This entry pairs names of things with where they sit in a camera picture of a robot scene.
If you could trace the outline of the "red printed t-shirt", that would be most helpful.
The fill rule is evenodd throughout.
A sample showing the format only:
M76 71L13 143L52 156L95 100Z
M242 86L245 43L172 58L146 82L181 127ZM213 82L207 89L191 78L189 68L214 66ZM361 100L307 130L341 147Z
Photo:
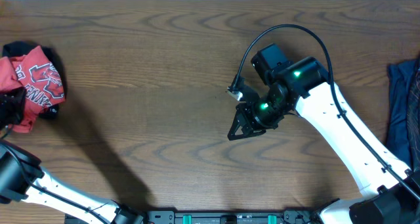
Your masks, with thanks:
M15 41L3 46L1 92L24 87L26 99L22 121L13 127L29 133L38 118L55 120L59 104L66 100L62 65L49 47Z

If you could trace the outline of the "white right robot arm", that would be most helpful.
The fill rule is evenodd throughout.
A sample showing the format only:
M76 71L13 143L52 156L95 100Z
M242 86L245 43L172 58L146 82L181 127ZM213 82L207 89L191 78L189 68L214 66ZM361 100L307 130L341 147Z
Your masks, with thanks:
M297 63L255 59L268 87L260 96L236 76L228 93L238 105L230 140L276 129L295 111L327 141L352 175L360 197L336 200L316 211L317 223L416 223L419 174L388 150L355 114L326 69L312 57Z

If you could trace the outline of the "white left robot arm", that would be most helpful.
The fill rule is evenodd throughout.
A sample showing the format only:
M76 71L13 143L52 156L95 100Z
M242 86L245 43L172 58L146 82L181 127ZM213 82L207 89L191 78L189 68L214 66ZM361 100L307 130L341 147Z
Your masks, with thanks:
M1 203L25 202L61 211L66 223L145 223L147 215L113 200L87 194L57 179L30 152L5 140L23 120L26 92L18 87L1 93Z

